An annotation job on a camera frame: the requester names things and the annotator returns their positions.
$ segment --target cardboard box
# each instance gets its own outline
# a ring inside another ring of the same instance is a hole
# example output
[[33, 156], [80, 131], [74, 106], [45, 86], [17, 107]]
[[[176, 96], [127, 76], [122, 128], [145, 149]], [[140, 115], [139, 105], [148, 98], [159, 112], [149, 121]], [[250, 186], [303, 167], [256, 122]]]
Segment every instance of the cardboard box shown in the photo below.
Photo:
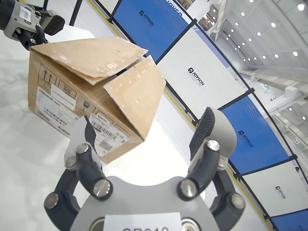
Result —
[[119, 37], [33, 46], [29, 108], [68, 137], [87, 115], [95, 149], [109, 163], [145, 140], [163, 94], [152, 57], [136, 61], [146, 52]]

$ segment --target open box flap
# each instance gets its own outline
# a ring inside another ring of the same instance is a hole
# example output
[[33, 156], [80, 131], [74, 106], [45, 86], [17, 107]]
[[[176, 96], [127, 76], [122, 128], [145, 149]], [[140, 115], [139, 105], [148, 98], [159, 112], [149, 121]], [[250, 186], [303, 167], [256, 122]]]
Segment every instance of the open box flap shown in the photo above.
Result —
[[148, 51], [120, 37], [80, 39], [31, 47], [92, 85], [115, 75]]
[[104, 85], [108, 94], [145, 140], [166, 81], [148, 56]]

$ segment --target barcode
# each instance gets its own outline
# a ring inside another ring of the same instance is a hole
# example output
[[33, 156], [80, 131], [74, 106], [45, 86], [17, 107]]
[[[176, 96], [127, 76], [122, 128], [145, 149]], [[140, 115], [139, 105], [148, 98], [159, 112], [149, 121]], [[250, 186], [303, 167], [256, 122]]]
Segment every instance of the barcode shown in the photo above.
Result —
[[108, 137], [110, 137], [110, 140], [115, 140], [117, 138], [117, 136], [113, 135], [111, 132], [109, 132], [105, 128], [102, 129], [102, 132], [104, 132], [104, 134], [106, 134]]
[[95, 121], [92, 121], [92, 122], [91, 122], [91, 125], [92, 125], [95, 129], [97, 129], [99, 132], [101, 132], [102, 126], [101, 126], [99, 123], [97, 123], [97, 122], [95, 122]]
[[106, 151], [110, 151], [112, 149], [112, 146], [108, 144], [105, 140], [101, 141], [99, 146], [105, 149]]
[[60, 126], [58, 126], [58, 128], [63, 131], [66, 135], [71, 136], [70, 133], [68, 133], [66, 130], [64, 130], [63, 128], [61, 128]]
[[40, 116], [44, 117], [48, 122], [50, 122], [50, 119], [49, 119], [46, 115], [44, 115], [44, 114], [41, 113], [40, 111], [38, 111], [38, 114], [39, 114]]
[[57, 103], [56, 101], [54, 101], [53, 98], [49, 97], [49, 96], [48, 96], [45, 92], [43, 92], [41, 89], [40, 89], [40, 92], [41, 92], [42, 94], [44, 94], [47, 98], [49, 98], [51, 101], [53, 101], [54, 103], [56, 103], [58, 106], [60, 106], [59, 103]]
[[44, 111], [47, 111], [50, 116], [52, 118], [54, 118], [58, 123], [61, 123], [61, 124], [64, 124], [64, 125], [67, 125], [67, 123], [65, 121], [63, 121], [61, 118], [59, 118], [58, 116], [56, 116], [53, 112], [49, 111], [48, 109], [44, 108]]

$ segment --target white label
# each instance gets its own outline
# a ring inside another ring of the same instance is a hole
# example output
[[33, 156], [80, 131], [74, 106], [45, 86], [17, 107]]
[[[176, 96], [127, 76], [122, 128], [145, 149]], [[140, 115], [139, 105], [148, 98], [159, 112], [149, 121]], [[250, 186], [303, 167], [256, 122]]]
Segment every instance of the white label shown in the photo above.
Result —
[[140, 215], [106, 215], [104, 231], [179, 231], [179, 212]]
[[129, 137], [122, 133], [117, 127], [112, 125], [101, 115], [91, 114], [89, 121], [91, 122], [96, 138], [94, 147], [100, 156], [105, 156], [125, 142], [129, 141]]
[[51, 97], [42, 88], [36, 93], [35, 113], [71, 138], [78, 116]]
[[76, 100], [68, 96], [64, 91], [56, 87], [54, 84], [51, 85], [51, 95], [71, 110], [75, 110]]
[[20, 7], [19, 16], [31, 23], [31, 11], [28, 11], [26, 8]]

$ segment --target robotic arm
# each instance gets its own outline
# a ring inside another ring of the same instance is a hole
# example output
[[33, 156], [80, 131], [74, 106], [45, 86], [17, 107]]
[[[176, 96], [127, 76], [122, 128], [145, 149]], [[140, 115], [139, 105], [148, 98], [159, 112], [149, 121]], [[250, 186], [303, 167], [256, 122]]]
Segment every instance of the robotic arm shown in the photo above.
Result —
[[27, 50], [32, 45], [47, 43], [45, 34], [55, 35], [63, 29], [64, 23], [55, 11], [19, 0], [0, 0], [0, 30]]
[[[81, 117], [65, 153], [66, 170], [45, 199], [44, 208], [59, 230], [103, 230], [106, 215], [179, 212], [185, 231], [228, 231], [240, 219], [245, 201], [225, 170], [236, 134], [222, 112], [207, 108], [199, 121], [190, 143], [188, 175], [155, 186], [106, 177], [94, 148], [95, 136], [88, 118]], [[81, 209], [73, 196], [78, 181], [90, 193]], [[209, 209], [199, 195], [211, 181], [218, 196]]]

